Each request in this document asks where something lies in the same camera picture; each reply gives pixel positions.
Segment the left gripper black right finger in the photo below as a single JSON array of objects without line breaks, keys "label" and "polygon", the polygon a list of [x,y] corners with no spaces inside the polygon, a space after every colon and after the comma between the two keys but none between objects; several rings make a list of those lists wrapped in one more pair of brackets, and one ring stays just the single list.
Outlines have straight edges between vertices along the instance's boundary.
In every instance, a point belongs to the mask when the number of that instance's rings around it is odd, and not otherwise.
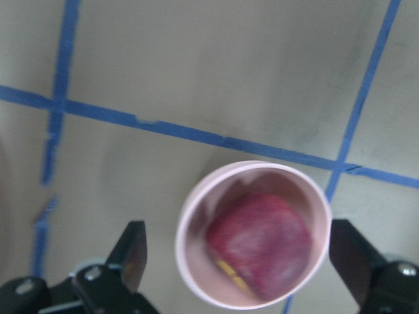
[{"label": "left gripper black right finger", "polygon": [[332,221],[329,258],[357,305],[363,307],[386,259],[346,219]]}]

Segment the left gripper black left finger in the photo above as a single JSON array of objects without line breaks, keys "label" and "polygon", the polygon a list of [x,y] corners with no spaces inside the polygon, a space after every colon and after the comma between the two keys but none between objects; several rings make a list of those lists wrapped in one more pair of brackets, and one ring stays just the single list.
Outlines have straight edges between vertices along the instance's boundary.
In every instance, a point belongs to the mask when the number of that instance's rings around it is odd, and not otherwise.
[{"label": "left gripper black left finger", "polygon": [[147,236],[145,222],[131,221],[119,237],[116,245],[105,261],[122,284],[130,291],[137,292],[147,263]]}]

